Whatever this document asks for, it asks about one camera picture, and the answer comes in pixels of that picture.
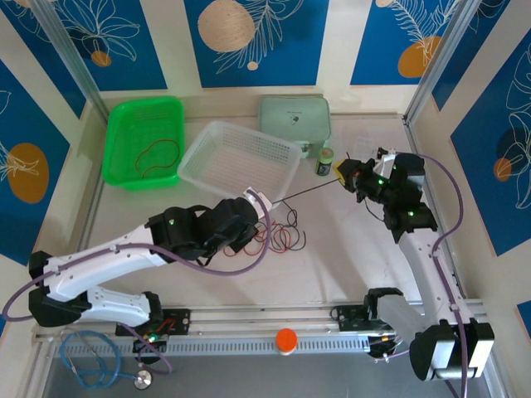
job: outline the white table surface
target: white table surface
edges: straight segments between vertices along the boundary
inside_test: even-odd
[[[209,119],[187,123],[187,146]],[[255,118],[226,121],[256,129]],[[334,161],[353,153],[357,137],[371,138],[377,146],[409,151],[402,121],[398,117],[365,119],[353,116],[332,118],[330,146]],[[288,195],[335,178],[318,177],[315,159],[303,159]],[[123,235],[145,223],[167,207],[202,204],[213,207],[220,197],[181,181],[176,187],[145,192],[128,192],[105,185],[90,237],[98,245]],[[145,269],[105,284],[109,289],[134,294],[150,290],[164,306],[222,306],[239,304],[307,304],[359,301],[369,288],[399,288],[408,300],[420,295],[402,252],[394,244],[385,225],[368,214],[355,195],[337,182],[305,193],[288,203],[299,212],[299,225],[306,231],[305,249],[279,255],[269,252],[263,263],[237,277],[202,274],[179,264]],[[378,205],[369,203],[381,215]],[[287,209],[280,205],[272,216],[285,222]],[[213,269],[239,269],[253,261],[244,254],[214,257]]]

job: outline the blue cable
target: blue cable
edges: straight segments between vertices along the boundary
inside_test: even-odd
[[[67,352],[67,345],[68,345],[68,342],[73,337],[76,337],[76,336],[81,337],[85,345],[88,345],[88,344],[84,341],[84,338],[83,338],[84,336],[97,337],[103,340],[105,343],[107,343],[112,348],[115,359],[116,359],[114,370],[113,371],[109,370],[107,368],[107,364],[105,363],[105,361],[97,354],[95,354],[95,359],[100,365],[100,369],[84,370],[84,369],[79,369],[75,367]],[[63,343],[61,344],[61,347],[59,348],[59,354],[61,355],[61,360],[63,361],[65,366],[74,372],[78,382],[81,384],[83,388],[86,388],[86,390],[95,390],[96,388],[108,388],[114,384],[114,382],[116,381],[116,379],[118,379],[118,377],[124,377],[130,380],[136,379],[136,375],[132,375],[130,373],[123,373],[120,371],[120,368],[122,367],[122,358],[119,354],[118,346],[116,346],[116,344],[114,344],[108,337],[106,337],[104,334],[101,334],[101,333],[92,332],[91,330],[81,330],[79,332],[74,332],[68,335],[68,337],[66,337],[63,340]],[[100,378],[98,379],[98,381],[96,381],[93,384],[87,384],[87,382],[85,381],[85,377],[94,376],[94,375],[100,375]],[[104,382],[104,379],[108,376],[110,376],[109,381]]]

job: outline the white robotic arm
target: white robotic arm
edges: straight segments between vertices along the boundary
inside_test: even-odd
[[[423,159],[391,153],[378,163],[345,159],[334,169],[358,202],[368,199],[382,204],[383,221],[412,268],[425,311],[417,313],[398,289],[370,289],[364,302],[366,319],[384,321],[409,345],[413,371],[421,380],[461,378],[464,370],[468,377],[481,376],[494,333],[488,323],[474,319],[444,256],[433,250],[439,235],[435,218],[421,201]],[[468,351],[465,367],[462,342]]]
[[[223,200],[214,209],[170,207],[120,238],[73,255],[52,257],[42,251],[34,253],[30,258],[30,275],[51,276],[30,292],[30,312],[44,327],[67,325],[80,319],[112,321],[131,327],[162,320],[156,294],[122,294],[98,285],[140,269],[173,262],[152,248],[197,261],[201,266],[228,245],[239,251],[256,234],[255,224],[264,215],[256,197],[267,211],[271,209],[263,194],[249,188],[244,197]]]

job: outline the clear plastic basket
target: clear plastic basket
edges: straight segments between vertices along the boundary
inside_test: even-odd
[[[186,181],[221,197],[238,197],[248,187],[270,201],[282,199],[299,166],[296,143],[226,122],[210,123],[178,167]]]

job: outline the orange cap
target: orange cap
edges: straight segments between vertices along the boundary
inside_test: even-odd
[[[282,329],[276,334],[276,346],[281,353],[292,353],[298,341],[297,333],[291,329]]]

